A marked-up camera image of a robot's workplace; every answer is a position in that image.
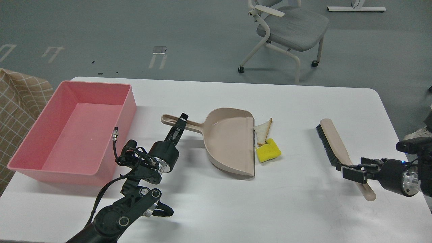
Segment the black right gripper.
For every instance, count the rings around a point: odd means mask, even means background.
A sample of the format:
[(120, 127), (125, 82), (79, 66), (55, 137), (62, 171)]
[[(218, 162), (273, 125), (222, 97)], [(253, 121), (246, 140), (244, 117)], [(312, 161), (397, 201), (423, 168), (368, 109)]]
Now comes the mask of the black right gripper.
[(342, 176), (347, 180), (361, 184), (378, 180), (384, 189), (406, 197), (420, 192), (418, 166), (407, 161), (390, 159), (384, 162), (361, 157), (358, 165), (338, 162), (336, 169), (342, 169)]

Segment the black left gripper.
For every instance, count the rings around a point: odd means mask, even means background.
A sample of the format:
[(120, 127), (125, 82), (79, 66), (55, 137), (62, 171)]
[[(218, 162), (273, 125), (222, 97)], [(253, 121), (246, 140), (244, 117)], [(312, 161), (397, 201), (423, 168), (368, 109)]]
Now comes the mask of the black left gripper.
[(164, 166), (167, 168), (167, 170), (164, 169), (164, 173), (171, 172), (179, 158), (179, 151), (176, 145), (186, 128), (187, 121), (188, 115), (182, 113), (175, 125), (168, 132), (165, 140), (155, 142), (148, 153), (150, 156), (163, 160), (167, 164), (167, 166)]

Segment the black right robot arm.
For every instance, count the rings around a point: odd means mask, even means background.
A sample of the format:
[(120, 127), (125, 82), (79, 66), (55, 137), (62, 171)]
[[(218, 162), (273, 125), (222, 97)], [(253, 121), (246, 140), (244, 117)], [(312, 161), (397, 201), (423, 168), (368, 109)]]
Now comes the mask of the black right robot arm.
[(396, 150), (415, 154), (412, 162), (395, 159), (361, 158), (358, 165), (348, 165), (339, 160), (336, 169), (345, 179), (365, 186), (368, 180), (376, 180), (391, 192), (412, 197), (417, 192), (431, 197), (431, 113), (423, 121), (426, 125), (408, 134), (396, 144)]

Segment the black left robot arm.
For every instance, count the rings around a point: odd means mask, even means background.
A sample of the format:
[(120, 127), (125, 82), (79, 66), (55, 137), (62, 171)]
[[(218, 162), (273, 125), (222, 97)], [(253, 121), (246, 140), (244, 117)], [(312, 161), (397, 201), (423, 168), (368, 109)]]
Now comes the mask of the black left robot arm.
[[(120, 154), (113, 148), (117, 165), (131, 170), (102, 187), (85, 227), (69, 239), (70, 243), (116, 243), (126, 229), (141, 216), (173, 215), (173, 209), (160, 201), (162, 193), (159, 189), (150, 189), (139, 183), (146, 181), (157, 185), (161, 182), (163, 173), (172, 171), (179, 158), (176, 145), (187, 121), (188, 115), (182, 113), (165, 140), (155, 142), (149, 151), (137, 146), (137, 142), (132, 139), (125, 144)], [(123, 197), (96, 211), (107, 189), (120, 180), (124, 180), (120, 191)]]

